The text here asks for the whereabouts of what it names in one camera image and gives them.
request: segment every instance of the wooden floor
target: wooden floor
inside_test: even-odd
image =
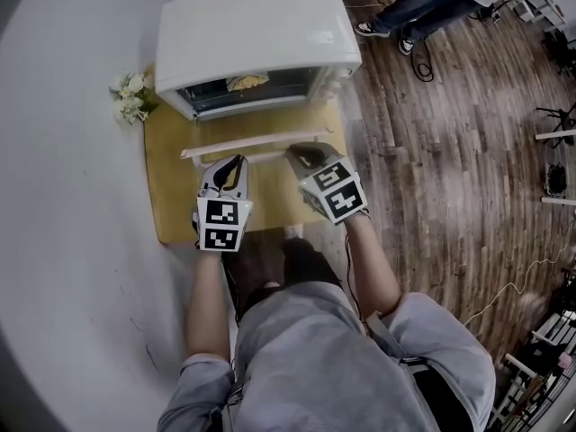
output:
[[[349,11],[362,22],[379,9]],[[462,322],[506,283],[521,288],[534,260],[555,256],[572,216],[539,201],[547,162],[567,166],[576,188],[568,167],[576,150],[534,141],[555,126],[537,106],[567,110],[576,101],[575,83],[557,75],[542,35],[508,8],[498,23],[463,18],[427,40],[436,75],[427,84],[396,40],[361,39],[363,65],[342,97],[348,153],[392,269],[404,290],[427,293]],[[345,279],[343,229],[306,225],[304,237]],[[535,265],[522,296],[509,287],[471,322],[495,361],[542,316],[560,267]]]

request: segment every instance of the white flower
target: white flower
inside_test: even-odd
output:
[[[126,117],[124,116],[124,108],[126,107],[126,103],[124,102],[124,100],[120,100],[120,101],[114,101],[114,106],[112,107],[112,112],[114,114],[114,119],[116,119],[116,121],[120,124],[120,125],[128,125],[128,121],[126,120]]]
[[[136,74],[130,79],[128,83],[128,89],[133,93],[137,93],[144,87],[144,79],[142,78],[142,74]]]
[[[130,91],[128,88],[123,88],[120,90],[119,94],[122,99],[126,99],[132,96],[132,91]]]
[[[151,90],[154,87],[154,77],[151,74],[144,77],[144,87],[148,90]]]
[[[120,92],[122,90],[122,77],[116,76],[114,81],[112,82],[112,86],[110,87],[111,90]]]
[[[124,102],[126,103],[127,106],[129,107],[133,107],[138,109],[141,105],[144,104],[144,101],[142,101],[139,97],[127,97]]]

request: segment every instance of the jeans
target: jeans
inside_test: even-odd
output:
[[[403,29],[404,37],[417,41],[480,8],[473,0],[396,0],[376,15],[373,26],[378,32]]]

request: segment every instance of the chair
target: chair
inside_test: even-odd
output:
[[[571,130],[572,128],[574,128],[574,126],[576,126],[576,118],[571,118],[570,116],[572,112],[576,111],[576,103],[572,105],[572,107],[568,112],[565,112],[562,109],[545,109],[543,107],[536,107],[536,110],[548,112],[548,117],[554,117],[556,119],[560,119],[560,123],[558,123],[558,126],[554,128],[553,132],[558,131],[560,128],[562,128],[563,131]],[[569,146],[574,145],[573,136],[563,136],[561,138],[558,138],[558,142],[556,142],[556,144],[553,145],[553,149],[556,149],[562,141],[566,142],[566,144],[568,144]],[[543,144],[545,144],[546,142],[548,142],[548,139],[542,141]]]

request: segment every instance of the sleeve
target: sleeve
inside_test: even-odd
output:
[[[494,402],[496,376],[480,342],[448,310],[425,294],[405,296],[383,321],[408,356],[439,365],[470,401],[483,430]]]
[[[225,404],[234,383],[230,365],[214,355],[193,355],[182,365],[172,399],[157,432],[204,431],[210,413]]]

